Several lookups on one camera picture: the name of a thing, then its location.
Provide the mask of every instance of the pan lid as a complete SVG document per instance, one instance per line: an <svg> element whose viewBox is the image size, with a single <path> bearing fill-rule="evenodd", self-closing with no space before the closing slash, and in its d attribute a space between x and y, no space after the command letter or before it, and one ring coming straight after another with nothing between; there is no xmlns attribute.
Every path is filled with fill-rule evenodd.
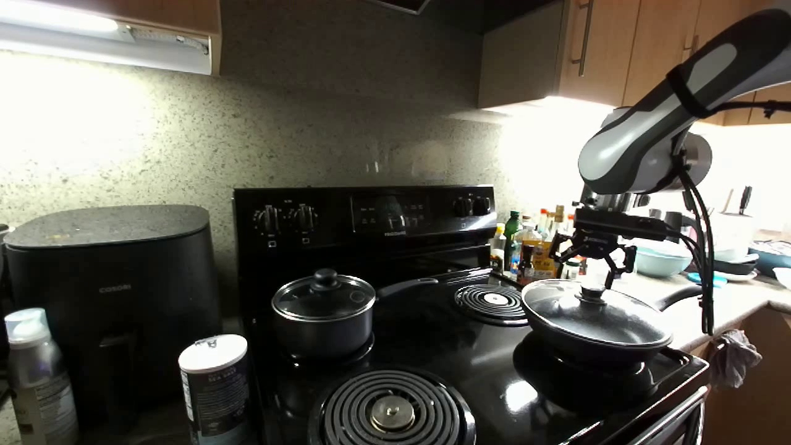
<svg viewBox="0 0 791 445"><path fill-rule="evenodd" d="M589 347L656 352L669 342L668 316L621 291L589 291L575 283L539 279L521 289L521 305L536 330Z"/></svg>
<svg viewBox="0 0 791 445"><path fill-rule="evenodd" d="M328 325L368 311L375 289L353 275L316 269L310 278L282 284L271 296L275 314L291 321Z"/></svg>

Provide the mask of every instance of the bottle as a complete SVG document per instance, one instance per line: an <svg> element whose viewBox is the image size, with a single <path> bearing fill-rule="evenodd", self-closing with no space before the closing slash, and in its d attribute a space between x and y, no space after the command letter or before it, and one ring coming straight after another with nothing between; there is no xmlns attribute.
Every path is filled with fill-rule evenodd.
<svg viewBox="0 0 791 445"><path fill-rule="evenodd" d="M512 210L509 220L504 223L504 269L517 269L520 260L515 254L520 254L520 213Z"/></svg>
<svg viewBox="0 0 791 445"><path fill-rule="evenodd" d="M504 226L502 223L496 223L495 237L491 237L491 246L489 246L489 267L495 272L504 269Z"/></svg>
<svg viewBox="0 0 791 445"><path fill-rule="evenodd" d="M75 445L76 411L62 352L43 307L4 316L8 377L22 445Z"/></svg>

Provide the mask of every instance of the countertop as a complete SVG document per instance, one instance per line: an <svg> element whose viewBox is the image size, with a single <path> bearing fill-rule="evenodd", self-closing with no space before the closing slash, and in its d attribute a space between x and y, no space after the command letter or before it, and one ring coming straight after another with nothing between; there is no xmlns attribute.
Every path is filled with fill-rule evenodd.
<svg viewBox="0 0 791 445"><path fill-rule="evenodd" d="M653 302L657 296L672 294L674 289L682 289L690 284L692 283L687 283L684 278L649 279L649 278L640 278L640 275L626 275L616 283L614 289L621 289L626 294ZM740 325L741 319L746 319L762 310L791 311L791 291L784 289L782 284L777 284L774 279L751 279L743 284L729 283L724 286L716 286L714 289L714 336L729 332L735 325ZM669 342L672 348L690 352L709 340L699 330L696 299L678 302L669 310L666 310L666 314L674 321L674 335ZM155 415L155 417L171 417L171 422L166 422L166 426L174 429L174 414ZM0 445L20 445L20 432L17 432L17 422L14 422L14 414L12 414L11 401L4 401L0 405Z"/></svg>

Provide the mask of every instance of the black stove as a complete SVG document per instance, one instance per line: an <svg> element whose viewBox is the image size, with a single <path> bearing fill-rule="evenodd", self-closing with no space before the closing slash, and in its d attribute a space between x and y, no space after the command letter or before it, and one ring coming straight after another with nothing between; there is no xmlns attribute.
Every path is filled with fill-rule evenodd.
<svg viewBox="0 0 791 445"><path fill-rule="evenodd" d="M605 370L547 354L484 269L491 187L238 191L235 215L266 445L628 443L701 385L706 363L672 348ZM364 352L310 361L269 340L266 296L316 267L381 289Z"/></svg>

